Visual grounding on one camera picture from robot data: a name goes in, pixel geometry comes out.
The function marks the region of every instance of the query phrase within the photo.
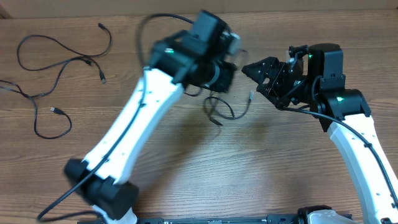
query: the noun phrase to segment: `cable connector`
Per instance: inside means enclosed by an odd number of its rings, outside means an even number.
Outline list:
[[[51,107],[50,111],[53,111],[56,114],[65,115],[65,113],[61,109],[55,107]]]
[[[101,29],[105,29],[105,26],[102,25],[102,23],[98,23],[98,27],[101,28]]]
[[[99,78],[101,79],[102,84],[106,83],[105,75],[102,71],[99,71]]]
[[[209,120],[215,125],[223,126],[223,124],[221,124],[219,121],[217,121],[216,119],[214,119],[212,117],[209,117]]]
[[[253,91],[253,90],[250,90],[249,99],[250,99],[250,100],[253,100],[253,98],[254,98],[254,91]]]
[[[90,60],[82,59],[87,65],[91,66],[93,63]]]

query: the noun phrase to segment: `green led light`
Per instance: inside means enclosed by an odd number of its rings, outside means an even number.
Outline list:
[[[166,50],[164,50],[164,52],[172,54],[172,53],[174,53],[174,50],[171,48],[166,48]]]

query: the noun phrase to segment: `wooden table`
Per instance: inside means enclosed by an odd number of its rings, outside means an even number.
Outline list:
[[[346,87],[360,89],[376,122],[379,140],[398,171],[398,11],[267,12],[220,15],[241,36],[249,62],[268,56],[285,60],[289,45],[332,42],[344,50]],[[0,91],[0,223],[35,223],[37,214],[70,187],[63,167],[71,157],[82,158],[109,129],[131,95],[141,68],[134,31],[142,17],[14,19],[0,21],[0,79],[20,84],[28,94],[53,85],[60,67],[28,72],[18,66],[16,47],[29,34],[49,35],[86,54],[106,47],[98,59],[107,78],[102,85],[95,67],[72,62],[58,87],[37,100],[38,130],[62,133],[63,116],[73,129],[56,140],[33,132],[32,103],[21,95]],[[144,33],[148,51],[153,41],[188,25],[173,19],[152,22]],[[72,57],[43,39],[28,41],[21,50],[30,68]],[[244,110],[256,84],[241,72],[230,93],[223,95],[237,113]],[[318,204],[362,220],[361,207],[347,168],[311,116],[277,111],[256,93],[247,115],[217,127],[202,111],[199,97],[184,96],[165,115],[143,150],[131,177],[141,189],[135,213],[141,217],[252,217],[295,213]],[[73,194],[51,215],[87,209]]]

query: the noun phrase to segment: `usb connector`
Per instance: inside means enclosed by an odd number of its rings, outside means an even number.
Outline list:
[[[65,113],[61,109],[58,109],[58,108],[51,107],[50,111],[53,111],[56,114],[65,115]]]
[[[101,79],[102,84],[106,83],[105,75],[102,71],[99,71],[99,78]]]
[[[253,98],[254,98],[254,91],[253,91],[253,90],[250,90],[249,99],[250,99],[250,100],[253,100]]]

